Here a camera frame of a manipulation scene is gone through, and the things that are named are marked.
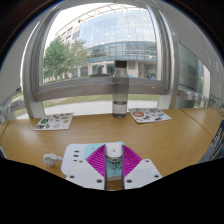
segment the tree foliage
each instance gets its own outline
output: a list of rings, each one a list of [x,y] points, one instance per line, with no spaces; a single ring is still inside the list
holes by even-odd
[[[57,37],[46,49],[44,57],[44,78],[73,72],[75,67],[87,65],[87,51],[83,46],[84,42],[75,40],[74,43],[62,43]]]

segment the metal water bottle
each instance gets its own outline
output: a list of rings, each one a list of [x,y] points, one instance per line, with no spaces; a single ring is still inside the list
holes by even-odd
[[[127,62],[115,61],[115,73],[113,83],[113,116],[123,118],[127,113],[129,76],[127,74]]]

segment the grass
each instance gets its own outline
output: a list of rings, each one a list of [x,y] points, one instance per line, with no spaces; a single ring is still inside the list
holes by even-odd
[[[147,101],[158,101],[159,96],[157,95],[148,95],[148,94],[129,94],[128,100],[147,100]],[[43,107],[53,107],[58,105],[66,105],[72,103],[83,103],[83,102],[94,102],[94,101],[112,101],[112,95],[94,95],[94,96],[77,96],[70,97],[67,100],[64,100],[59,103],[53,103],[50,100],[43,101]],[[27,110],[22,109],[15,111],[16,117],[26,114]]]
[[[69,80],[69,79],[80,79],[80,78],[89,78],[88,75],[83,75],[83,76],[73,76],[72,78],[66,78],[66,79],[58,79],[58,82],[59,81],[63,81],[63,80]],[[49,84],[49,83],[52,83],[52,82],[57,82],[57,80],[53,80],[53,81],[49,81],[49,82],[44,82],[44,84]]]
[[[27,113],[27,110],[26,110],[26,108],[24,108],[22,110],[17,110],[14,113],[15,113],[16,117],[19,117],[19,116],[21,116],[23,114],[26,114]]]
[[[21,93],[18,93],[17,95],[13,96],[12,97],[12,100],[14,100],[15,98],[19,97],[19,96],[22,96],[23,95],[23,91]]]

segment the white plastic part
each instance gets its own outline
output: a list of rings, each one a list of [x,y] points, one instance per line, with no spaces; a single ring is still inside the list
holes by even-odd
[[[178,90],[178,97],[180,99],[183,99],[183,100],[192,100],[193,93],[189,92],[187,90],[179,89]]]
[[[198,100],[201,102],[205,102],[205,96],[199,94]]]
[[[44,163],[46,163],[48,166],[53,166],[54,162],[56,161],[61,162],[63,161],[63,158],[55,155],[54,153],[50,153],[50,154],[44,154],[43,160],[44,160]]]
[[[193,93],[192,92],[187,92],[187,99],[192,100],[193,99]]]
[[[198,101],[199,94],[198,93],[193,93],[192,99],[195,100],[195,101]]]
[[[61,165],[63,174],[67,176],[78,160],[84,160],[85,148],[87,145],[88,144],[70,144],[67,146]]]
[[[150,159],[143,159],[125,178],[124,189],[140,188],[162,178]]]
[[[86,160],[78,160],[66,180],[84,188],[105,190],[105,178]]]
[[[106,158],[110,162],[119,162],[122,159],[122,144],[115,142],[115,143],[108,143],[106,144]]]

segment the glass building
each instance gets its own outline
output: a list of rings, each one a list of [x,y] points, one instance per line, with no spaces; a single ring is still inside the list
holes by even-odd
[[[114,61],[125,60],[130,77],[159,79],[156,77],[156,38],[149,12],[136,7],[123,10],[122,6],[117,11],[84,20],[84,16],[98,10],[94,9],[56,33],[55,37],[60,36],[66,43],[83,40],[88,52],[88,66],[74,68],[71,77],[95,74],[98,64],[104,65],[103,73],[112,74]]]

